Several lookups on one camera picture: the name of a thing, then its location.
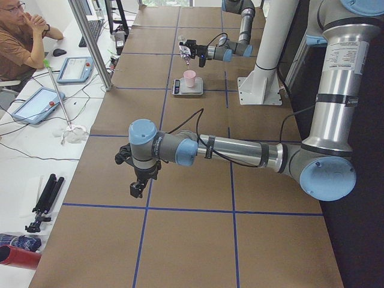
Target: cup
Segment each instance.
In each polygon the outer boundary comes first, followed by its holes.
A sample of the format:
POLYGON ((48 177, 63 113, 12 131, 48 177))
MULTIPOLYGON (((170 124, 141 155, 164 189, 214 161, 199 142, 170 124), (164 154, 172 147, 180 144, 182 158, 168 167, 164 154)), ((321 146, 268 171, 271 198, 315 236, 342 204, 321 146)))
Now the cup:
POLYGON ((11 245, 0 246, 0 264, 36 270, 41 254, 11 245))
POLYGON ((196 79, 196 72, 193 70, 187 70, 183 73, 184 81, 187 87, 193 87, 196 79))

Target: white desk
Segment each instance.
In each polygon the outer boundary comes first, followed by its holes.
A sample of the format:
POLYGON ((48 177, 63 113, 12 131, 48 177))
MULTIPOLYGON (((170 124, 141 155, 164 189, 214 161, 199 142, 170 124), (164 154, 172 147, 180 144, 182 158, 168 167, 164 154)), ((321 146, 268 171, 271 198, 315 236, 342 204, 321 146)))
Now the white desk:
MULTIPOLYGON (((53 57, 51 53, 48 54, 47 59, 50 61, 52 70, 60 70, 62 63, 66 57, 71 56, 89 56, 87 48, 79 48, 78 44, 81 39, 81 33, 77 26, 76 21, 73 21, 69 27, 64 31, 64 39, 55 44, 55 48, 62 48, 67 51, 67 54, 53 57)), ((115 52, 115 43, 110 39, 109 31, 104 29, 101 33, 98 46, 100 53, 105 63, 108 62, 111 52, 115 52)), ((38 70, 35 75, 46 72, 46 69, 38 70)), ((96 68, 93 70, 91 78, 97 74, 96 68)), ((37 78, 37 80, 45 87, 52 88, 53 84, 49 75, 37 78)), ((31 80, 24 87, 23 91, 19 94, 18 99, 29 98, 38 88, 40 84, 31 80)), ((66 97, 74 95, 84 85, 61 85, 59 89, 65 93, 66 97)), ((87 127, 88 132, 96 118, 101 102, 104 97, 105 89, 99 76, 92 81, 92 83, 85 88, 90 98, 83 92, 79 92, 75 96, 65 101, 65 108, 70 119, 73 119, 82 109, 87 100, 85 109, 77 117, 73 124, 84 125, 87 127)), ((13 103, 8 112, 15 111, 21 103, 13 103)), ((64 114, 60 107, 49 115, 48 118, 62 117, 64 114)), ((12 122, 9 114, 5 114, 0 120, 0 124, 12 122)), ((0 125, 0 134, 16 130, 24 124, 10 123, 0 125)), ((65 128, 67 123, 63 119, 52 119, 42 122, 39 125, 29 125, 17 132, 5 135, 0 140, 1 143, 18 150, 23 151, 29 155, 38 156, 42 158, 75 158, 79 159, 85 142, 79 144, 65 143, 60 144, 60 137, 54 137, 53 132, 57 131, 60 127, 65 128)), ((30 216, 21 218, 22 214, 27 213, 28 209, 31 212, 34 203, 30 203, 29 207, 20 208, 23 202, 24 193, 36 194, 36 191, 26 190, 27 183, 31 179, 42 178, 40 192, 45 187, 48 177, 51 173, 55 173, 57 178, 62 176, 65 181, 61 187, 58 198, 52 207, 53 220, 49 223, 42 223, 42 232, 35 235, 40 236, 43 241, 43 246, 39 250, 44 249, 46 240, 55 222, 57 213, 61 207, 61 203, 68 190, 69 184, 75 172, 78 161, 56 161, 56 160, 39 160, 35 158, 28 158, 17 151, 12 151, 0 145, 0 182, 1 182, 1 201, 0 201, 0 233, 10 233, 14 235, 27 234, 24 230, 25 225, 34 222, 34 213, 30 216)), ((26 288, 32 280, 35 271, 14 268, 10 266, 0 265, 0 288, 26 288)))

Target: red cylinder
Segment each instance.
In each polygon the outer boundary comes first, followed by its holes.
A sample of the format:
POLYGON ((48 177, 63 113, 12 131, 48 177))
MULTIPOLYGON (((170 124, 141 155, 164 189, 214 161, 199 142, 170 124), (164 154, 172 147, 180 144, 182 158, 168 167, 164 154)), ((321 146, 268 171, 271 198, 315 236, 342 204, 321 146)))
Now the red cylinder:
POLYGON ((36 270, 41 254, 11 245, 0 246, 0 264, 36 270))

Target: glasses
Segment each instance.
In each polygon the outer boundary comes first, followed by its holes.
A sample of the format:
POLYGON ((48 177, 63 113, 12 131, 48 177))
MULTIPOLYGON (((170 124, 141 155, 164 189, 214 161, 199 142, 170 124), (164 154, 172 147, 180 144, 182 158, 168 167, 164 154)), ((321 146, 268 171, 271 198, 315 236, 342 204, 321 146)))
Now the glasses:
POLYGON ((0 9, 1 9, 1 10, 5 10, 5 11, 9 11, 12 15, 16 15, 16 14, 19 12, 19 10, 20 10, 21 12, 23 12, 23 11, 24 11, 24 8, 25 8, 25 3, 20 2, 20 4, 19 4, 18 6, 13 7, 13 8, 11 8, 11 9, 3 9, 3 8, 0 8, 0 9))

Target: blue tablet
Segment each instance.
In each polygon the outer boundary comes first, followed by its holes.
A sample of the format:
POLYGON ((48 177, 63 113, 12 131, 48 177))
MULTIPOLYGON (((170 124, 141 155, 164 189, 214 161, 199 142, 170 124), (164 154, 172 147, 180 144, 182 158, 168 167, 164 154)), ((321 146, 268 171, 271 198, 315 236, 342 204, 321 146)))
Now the blue tablet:
POLYGON ((91 75, 93 67, 92 57, 68 57, 60 69, 57 82, 60 84, 84 83, 91 75))
POLYGON ((41 87, 11 115, 20 121, 38 124, 44 120, 60 103, 55 90, 41 87))

